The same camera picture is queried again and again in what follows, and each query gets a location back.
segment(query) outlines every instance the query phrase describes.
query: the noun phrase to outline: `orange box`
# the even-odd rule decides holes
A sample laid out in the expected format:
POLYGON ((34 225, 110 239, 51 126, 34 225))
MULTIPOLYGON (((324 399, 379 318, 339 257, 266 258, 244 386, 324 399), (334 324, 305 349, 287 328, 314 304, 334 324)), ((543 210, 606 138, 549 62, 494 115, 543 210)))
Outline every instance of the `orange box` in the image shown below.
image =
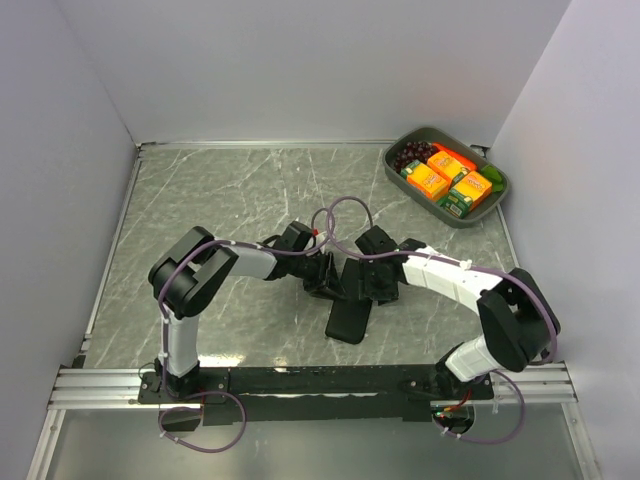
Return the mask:
POLYGON ((449 155, 451 155, 453 158, 455 158, 461 164, 463 164, 465 167, 467 167, 470 172, 475 172, 478 169, 478 166, 475 163, 473 163, 467 157, 463 157, 458 152, 454 152, 449 147, 445 147, 441 143, 432 143, 432 145, 434 147, 437 147, 438 150, 440 150, 441 152, 447 152, 449 155))
POLYGON ((429 160, 427 160, 427 165, 445 179, 447 187, 455 185, 469 173, 467 167, 447 152, 438 152, 432 155, 429 160))
POLYGON ((447 181, 424 163, 413 169, 413 172, 407 176, 407 181, 434 202, 444 197, 448 190, 447 181))
POLYGON ((443 207, 456 217, 464 218, 491 193, 492 187, 478 172, 471 172, 449 190, 443 207))

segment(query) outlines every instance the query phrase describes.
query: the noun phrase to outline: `food item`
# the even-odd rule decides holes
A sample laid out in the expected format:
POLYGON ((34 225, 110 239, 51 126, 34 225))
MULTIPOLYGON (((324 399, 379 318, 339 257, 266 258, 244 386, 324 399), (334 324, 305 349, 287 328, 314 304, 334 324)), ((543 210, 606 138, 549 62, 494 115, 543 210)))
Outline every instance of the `food item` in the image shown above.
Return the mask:
POLYGON ((476 164, 473 163, 471 160, 469 160, 467 157, 464 157, 464 156, 460 155, 458 152, 454 152, 450 148, 445 147, 444 145, 442 145, 441 143, 435 143, 434 142, 433 146, 438 148, 438 150, 440 150, 441 152, 447 152, 449 155, 451 155, 453 158, 455 158, 461 164, 463 164, 465 167, 467 167, 470 172, 474 172, 478 168, 476 166, 476 164))
POLYGON ((471 172, 456 183, 443 207, 458 218, 464 218, 491 193, 491 182, 478 172, 471 172))
POLYGON ((480 175, 489 180, 493 185, 491 187, 492 192, 501 192, 504 190, 504 178, 493 165, 485 165, 480 169, 480 175))
POLYGON ((419 165, 424 165, 424 163, 420 163, 420 160, 414 160, 400 171, 400 176, 406 180, 419 165))
POLYGON ((447 182, 436 172, 427 167, 424 163, 418 163, 411 168, 407 175, 407 182, 416 187, 427 198, 437 202, 447 193, 447 182))
POLYGON ((447 152, 436 153, 429 158, 427 165, 446 180, 448 187, 455 185, 469 173, 469 169, 467 167, 447 152))
POLYGON ((416 160, 427 163, 429 157, 436 153, 438 153, 438 149, 429 142, 409 142, 396 156, 393 169, 396 173, 400 173, 403 168, 416 160))

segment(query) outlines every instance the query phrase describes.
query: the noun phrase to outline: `plastic tray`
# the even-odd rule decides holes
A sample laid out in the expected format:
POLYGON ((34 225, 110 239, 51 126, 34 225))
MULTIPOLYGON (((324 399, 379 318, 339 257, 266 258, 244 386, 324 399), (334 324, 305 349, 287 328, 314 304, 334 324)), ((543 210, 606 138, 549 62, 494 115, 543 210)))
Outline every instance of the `plastic tray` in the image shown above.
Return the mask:
POLYGON ((382 158, 385 173, 389 180, 395 183, 403 192, 413 198, 416 202, 422 205, 424 208, 433 213, 436 217, 442 220, 447 225, 454 228, 467 228, 473 226, 473 224, 479 222, 485 215, 491 212, 498 204, 504 199, 509 191, 511 182, 504 172, 497 168, 504 179, 504 189, 501 192, 495 192, 485 198, 480 205, 478 205, 473 211, 464 218, 454 217, 447 212, 444 208, 440 207, 437 203, 425 197, 424 194, 402 178, 393 169, 393 162, 395 161, 398 153, 400 153, 408 142, 431 142, 440 143, 445 147, 459 153, 460 155, 468 158, 478 166, 480 170, 485 165, 489 165, 484 158, 474 152, 471 148, 458 142, 456 139, 450 137, 442 130, 438 130, 433 127, 423 127, 405 135, 392 146, 390 146, 382 158))

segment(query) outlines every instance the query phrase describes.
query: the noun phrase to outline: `marble surface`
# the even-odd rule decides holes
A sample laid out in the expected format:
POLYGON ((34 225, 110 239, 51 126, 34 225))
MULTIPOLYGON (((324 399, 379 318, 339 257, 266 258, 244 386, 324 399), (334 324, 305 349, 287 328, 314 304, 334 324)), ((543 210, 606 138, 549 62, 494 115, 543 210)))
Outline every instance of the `marble surface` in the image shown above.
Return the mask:
MULTIPOLYGON (((367 201, 377 224, 400 242, 420 239, 455 258, 511 269, 496 213, 456 230, 421 208, 385 176, 379 148, 150 149, 143 153, 98 310, 86 367, 130 368, 159 349, 159 312, 147 283, 158 258, 202 225, 220 238, 258 241, 281 233, 340 195, 367 201)), ((366 226, 361 207, 337 210, 338 237, 353 246, 366 226)), ((338 255, 339 264, 344 262, 338 255)), ((480 333, 478 317, 436 293, 401 285, 400 300, 374 306, 359 345, 327 339, 331 302, 301 281, 229 278, 202 314, 203 366, 433 363, 480 333)))

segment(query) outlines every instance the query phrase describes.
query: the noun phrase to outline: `white wall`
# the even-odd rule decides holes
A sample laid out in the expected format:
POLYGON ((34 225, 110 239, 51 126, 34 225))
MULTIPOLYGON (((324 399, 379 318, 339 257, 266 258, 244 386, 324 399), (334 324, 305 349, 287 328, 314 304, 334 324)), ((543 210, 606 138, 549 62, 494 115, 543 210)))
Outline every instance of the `white wall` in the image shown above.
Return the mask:
POLYGON ((134 146, 50 0, 0 14, 0 478, 27 473, 77 353, 134 146))
POLYGON ((490 145, 569 0, 58 0, 137 142, 490 145))
POLYGON ((640 3, 573 0, 492 149, 607 479, 640 478, 640 3))

